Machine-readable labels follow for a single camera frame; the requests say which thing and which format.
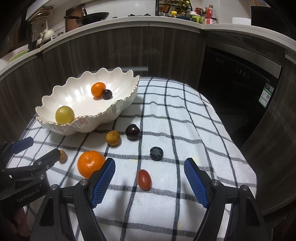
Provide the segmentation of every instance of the black appliance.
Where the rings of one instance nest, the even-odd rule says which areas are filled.
[[[241,148],[267,110],[281,66],[247,49],[208,41],[198,91]]]

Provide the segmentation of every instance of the wok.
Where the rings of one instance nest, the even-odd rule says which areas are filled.
[[[108,12],[96,12],[96,13],[91,13],[87,14],[86,9],[82,7],[82,11],[85,14],[83,17],[78,17],[78,16],[64,16],[64,19],[76,19],[76,23],[79,26],[87,25],[90,23],[95,23],[101,20],[105,20],[108,16]]]

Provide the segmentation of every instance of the yellow lemon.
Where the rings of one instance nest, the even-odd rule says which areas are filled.
[[[61,106],[56,112],[56,121],[60,125],[71,123],[75,118],[74,111],[69,106]]]

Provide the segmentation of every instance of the label sticker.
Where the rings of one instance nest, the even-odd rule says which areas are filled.
[[[259,103],[263,105],[264,108],[266,108],[268,101],[270,100],[270,97],[272,95],[272,92],[269,90],[271,86],[266,83],[265,87],[263,88],[262,94],[259,98]]]

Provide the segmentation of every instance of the white countertop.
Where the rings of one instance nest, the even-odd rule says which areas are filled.
[[[238,25],[229,23],[220,24],[208,24],[202,25],[199,23],[194,23],[187,20],[168,18],[168,17],[158,17],[158,16],[134,16],[134,17],[122,17],[113,18],[96,23],[91,23],[77,29],[71,30],[54,40],[46,43],[39,49],[33,50],[23,56],[17,58],[16,60],[9,63],[3,69],[0,70],[0,80],[13,71],[18,66],[24,64],[30,59],[36,57],[36,54],[43,51],[46,52],[55,46],[65,43],[71,39],[75,39],[87,34],[94,32],[99,32],[107,29],[113,28],[124,28],[131,26],[163,26],[171,28],[179,28],[190,31],[206,30],[206,31],[226,31],[226,32],[237,32],[245,35],[255,36],[272,43],[275,43],[283,48],[285,48],[289,53],[296,56],[296,41],[289,38],[286,35],[280,34],[278,32],[248,25]]]

